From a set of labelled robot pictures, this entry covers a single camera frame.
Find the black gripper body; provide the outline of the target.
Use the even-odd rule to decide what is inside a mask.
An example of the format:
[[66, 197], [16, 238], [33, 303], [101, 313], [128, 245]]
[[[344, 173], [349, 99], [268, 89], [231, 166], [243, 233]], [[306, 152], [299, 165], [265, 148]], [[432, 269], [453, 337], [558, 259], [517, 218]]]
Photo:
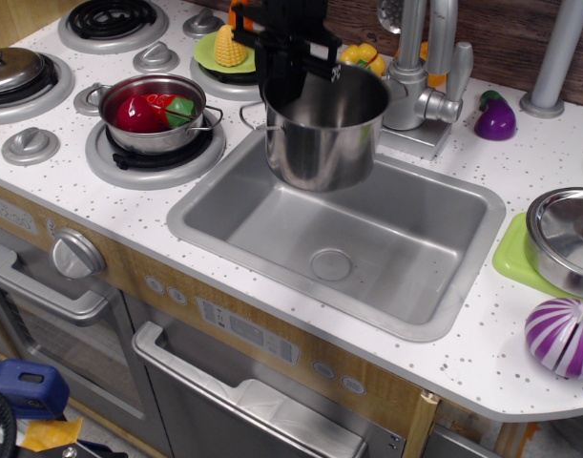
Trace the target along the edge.
[[[327, 29], [325, 1], [263, 1], [258, 6], [235, 5], [239, 20], [234, 40], [254, 50], [257, 41], [288, 52], [310, 52], [305, 60], [307, 73], [331, 82], [340, 77], [337, 51], [342, 40]], [[242, 20], [253, 22], [246, 31]]]

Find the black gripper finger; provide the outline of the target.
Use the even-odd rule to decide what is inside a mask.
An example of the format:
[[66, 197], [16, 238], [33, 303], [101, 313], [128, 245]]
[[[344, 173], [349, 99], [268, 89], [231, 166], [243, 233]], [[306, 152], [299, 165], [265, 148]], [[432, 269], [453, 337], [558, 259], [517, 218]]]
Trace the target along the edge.
[[263, 94], [267, 85], [286, 91], [289, 87], [291, 63], [291, 54], [288, 50], [257, 41], [255, 44], [255, 65], [260, 94]]
[[310, 52], [276, 52], [271, 69], [271, 101], [284, 105], [298, 99], [303, 90], [307, 70], [305, 60]]

